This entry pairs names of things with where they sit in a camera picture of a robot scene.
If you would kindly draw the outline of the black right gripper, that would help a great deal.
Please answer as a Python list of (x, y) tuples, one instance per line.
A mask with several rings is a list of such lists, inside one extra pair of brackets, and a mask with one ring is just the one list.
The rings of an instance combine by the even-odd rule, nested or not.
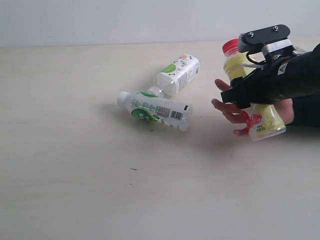
[(233, 79), (228, 90), (220, 93), (223, 103), (239, 109), (250, 104), (272, 105), (281, 100), (308, 94), (308, 55), (279, 61), (271, 67), (256, 69), (246, 77)]

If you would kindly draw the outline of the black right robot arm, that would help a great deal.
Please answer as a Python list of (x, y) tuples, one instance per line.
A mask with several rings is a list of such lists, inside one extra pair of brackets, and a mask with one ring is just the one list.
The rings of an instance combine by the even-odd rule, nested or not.
[(223, 103), (239, 109), (250, 104), (274, 105), (282, 100), (320, 92), (320, 46), (292, 58), (277, 61), (271, 67), (255, 69), (246, 77), (234, 79), (230, 89), (220, 95)]

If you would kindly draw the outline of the person's open hand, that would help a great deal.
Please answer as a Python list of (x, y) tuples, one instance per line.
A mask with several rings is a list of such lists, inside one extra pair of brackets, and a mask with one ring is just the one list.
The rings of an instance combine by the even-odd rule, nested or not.
[[(214, 83), (216, 87), (222, 92), (228, 90), (230, 86), (221, 79), (215, 79)], [(223, 103), (218, 99), (211, 100), (215, 109), (222, 112), (223, 116), (232, 124), (244, 124), (246, 122), (245, 115), (241, 109), (238, 109), (233, 103)], [(285, 125), (288, 125), (294, 120), (294, 108), (292, 99), (285, 99), (274, 105), (276, 111), (284, 121)]]

